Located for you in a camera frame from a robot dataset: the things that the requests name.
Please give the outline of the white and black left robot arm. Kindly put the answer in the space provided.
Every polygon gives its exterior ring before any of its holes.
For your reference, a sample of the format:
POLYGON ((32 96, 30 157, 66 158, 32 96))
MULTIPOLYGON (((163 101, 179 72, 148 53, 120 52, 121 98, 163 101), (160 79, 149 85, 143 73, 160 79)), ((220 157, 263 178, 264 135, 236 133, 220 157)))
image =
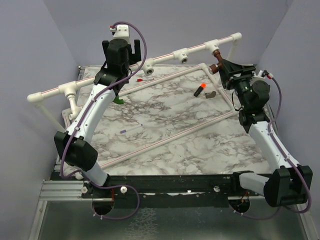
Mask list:
POLYGON ((90 96, 65 132, 58 131, 54 143, 62 163, 75 167, 94 183, 97 196, 106 197, 111 190, 109 175, 97 162, 98 152, 91 146, 95 129, 107 107, 118 98, 129 82, 130 64, 135 59, 130 43, 123 38, 103 41, 106 61, 95 75, 90 96))

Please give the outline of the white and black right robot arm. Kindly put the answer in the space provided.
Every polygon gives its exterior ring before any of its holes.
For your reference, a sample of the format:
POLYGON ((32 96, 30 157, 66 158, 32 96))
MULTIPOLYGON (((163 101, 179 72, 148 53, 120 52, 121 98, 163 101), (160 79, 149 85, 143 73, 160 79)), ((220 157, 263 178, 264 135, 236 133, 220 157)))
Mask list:
POLYGON ((226 59, 219 60, 217 71, 225 90, 234 90, 240 103, 238 119, 245 132, 259 146, 272 172, 264 177, 254 172, 236 173, 229 189, 240 196, 247 190, 264 196, 271 207, 297 204, 311 206, 311 168, 301 165, 275 134, 264 106, 270 99, 270 85, 255 80, 254 65, 240 65, 226 59))

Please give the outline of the white PVC pipe frame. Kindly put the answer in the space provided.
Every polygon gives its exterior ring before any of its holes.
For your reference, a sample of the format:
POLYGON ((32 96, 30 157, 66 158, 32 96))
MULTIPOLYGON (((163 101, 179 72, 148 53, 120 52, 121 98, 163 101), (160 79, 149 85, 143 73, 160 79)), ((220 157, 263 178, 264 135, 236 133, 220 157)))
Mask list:
MULTIPOLYGON (((193 53, 197 53, 200 51, 204 51, 204 50, 209 50, 213 53, 213 51, 218 50, 220 45, 226 44, 226 43, 232 43, 232 46, 229 50, 228 56, 227 58, 230 59, 233 57, 234 52, 237 49, 238 44, 241 42, 242 39, 242 34, 240 32, 237 33, 233 33, 230 36, 224 37, 224 38, 220 38, 220 39, 214 39, 214 40, 210 40, 207 42, 204 42, 200 45, 196 45, 196 46, 192 46, 192 47, 188 47, 188 48, 182 48, 179 50, 175 50, 172 53, 166 54, 166 55, 162 55, 162 56, 158 56, 155 58, 148 58, 145 60, 145 62, 139 61, 135 64, 133 64, 131 66, 131 68, 135 71, 143 71, 144 74, 146 76, 151 76, 154 73, 154 67, 157 67, 160 65, 160 63, 166 62, 166 61, 171 61, 171 60, 179 60, 180 62, 186 61, 188 59, 188 55, 193 54, 193 53)), ((137 85, 134 86, 132 88, 126 89, 126 90, 121 90, 119 92, 119 96, 125 96, 127 94, 131 94, 137 91, 140 91, 142 89, 145 89, 147 87, 151 87, 153 85, 171 80, 173 78, 177 78, 180 76, 184 76, 186 74, 190 74, 194 71, 198 71, 198 70, 202 70, 203 72, 205 72, 207 74, 207 76, 209 77, 209 79, 211 80, 214 88, 216 91, 218 91, 224 98, 224 100, 226 101, 227 104, 229 104, 230 106, 232 106, 232 101, 231 99, 228 97, 228 95, 226 94, 226 92, 222 89, 222 84, 219 83, 218 79, 215 79, 214 76, 215 74, 211 74, 209 72, 209 67, 207 67, 207 65, 205 63, 199 63, 197 65, 194 65, 188 69, 179 71, 179 72, 175 72, 172 74, 168 74, 165 75, 163 77, 160 78, 156 78, 154 80, 151 80, 150 82, 147 83, 143 83, 141 85, 137 85)), ((81 80, 77 80, 77 81, 70 81, 64 84, 61 84, 55 88, 43 91, 43 92, 36 92, 36 93, 32 93, 29 94, 27 96, 27 101, 31 104, 34 105, 35 108, 39 109, 39 111, 45 116, 47 117, 47 119, 49 121, 51 121, 52 125, 58 130, 58 131, 63 131, 64 128, 63 126, 58 123, 58 121, 56 119, 54 119, 54 117, 52 116, 52 114, 47 110, 47 108, 43 105, 43 101, 45 99, 57 96, 59 94, 63 94, 66 95, 68 93, 71 92, 76 92, 77 95, 77 91, 80 90, 83 87, 92 85, 94 83, 94 78, 93 77, 89 77, 89 78, 84 78, 81 80)), ((214 119, 214 120, 210 120, 205 122, 204 124, 200 124, 195 126, 194 128, 190 128, 184 132, 180 132, 177 134, 177 136, 173 136, 171 138, 167 138, 164 141, 160 141, 154 144, 154 147, 158 147, 161 145, 164 145, 166 143, 172 142, 176 139, 181 138, 183 135, 188 135, 191 134, 197 130, 200 130, 202 128, 205 128, 207 126, 210 126, 214 123, 219 122, 220 120, 223 119, 227 119, 231 116, 234 116, 236 114, 235 110, 230 110, 229 112, 227 112, 224 115, 219 116, 218 118, 214 119)))

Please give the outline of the brown plastic faucet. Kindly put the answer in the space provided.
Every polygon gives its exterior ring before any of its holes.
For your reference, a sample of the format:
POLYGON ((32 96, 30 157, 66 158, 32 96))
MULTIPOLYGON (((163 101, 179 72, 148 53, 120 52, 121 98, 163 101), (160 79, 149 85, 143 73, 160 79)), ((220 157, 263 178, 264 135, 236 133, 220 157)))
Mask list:
POLYGON ((220 51, 218 49, 216 49, 213 51, 212 54, 217 59, 218 62, 210 65, 208 67, 208 70, 212 75, 214 75, 214 74, 218 73, 219 71, 223 71, 224 66, 223 66, 223 58, 221 56, 220 51))

